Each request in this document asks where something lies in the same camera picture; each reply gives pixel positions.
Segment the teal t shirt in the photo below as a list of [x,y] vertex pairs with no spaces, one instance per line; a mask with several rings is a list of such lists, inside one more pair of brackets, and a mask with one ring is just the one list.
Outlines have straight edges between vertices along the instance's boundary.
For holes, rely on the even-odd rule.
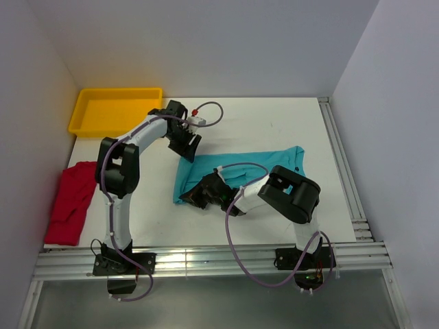
[[207,154],[196,156],[193,162],[182,158],[178,164],[173,192],[173,203],[183,204],[180,196],[191,190],[204,176],[223,167],[222,176],[227,185],[238,188],[281,165],[295,173],[305,175],[305,150],[300,146],[280,151],[262,151],[238,154]]

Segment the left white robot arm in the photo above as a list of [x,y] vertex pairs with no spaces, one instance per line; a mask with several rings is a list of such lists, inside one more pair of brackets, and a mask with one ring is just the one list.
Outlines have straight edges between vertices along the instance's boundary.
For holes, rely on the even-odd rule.
[[106,198],[108,216],[101,253],[117,273],[129,272],[134,264],[130,202],[140,181],[141,154],[157,139],[167,138],[168,148],[193,162],[202,139],[196,130],[207,126],[205,119],[189,116],[180,102],[170,101],[165,109],[151,110],[129,132],[101,141],[95,179]]

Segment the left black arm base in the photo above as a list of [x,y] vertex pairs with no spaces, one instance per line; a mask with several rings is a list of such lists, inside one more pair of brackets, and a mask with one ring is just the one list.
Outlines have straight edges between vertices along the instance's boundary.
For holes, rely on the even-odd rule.
[[134,253],[132,243],[121,251],[117,251],[102,243],[98,239],[91,242],[91,251],[95,256],[92,275],[95,277],[108,277],[107,290],[113,295],[123,297],[134,292],[141,274],[153,274],[156,264],[156,254],[152,252]]

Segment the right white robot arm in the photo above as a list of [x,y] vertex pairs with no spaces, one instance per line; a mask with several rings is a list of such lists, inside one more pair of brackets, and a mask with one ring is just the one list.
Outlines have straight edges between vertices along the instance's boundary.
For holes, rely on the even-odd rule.
[[321,188],[313,180],[281,165],[270,171],[256,163],[249,165],[263,169],[264,175],[232,187],[222,171],[233,165],[219,166],[179,199],[201,209],[209,204],[219,206],[232,217],[244,216],[267,204],[294,224],[298,262],[304,267],[314,266],[321,257],[322,247],[322,234],[313,215],[320,201]]

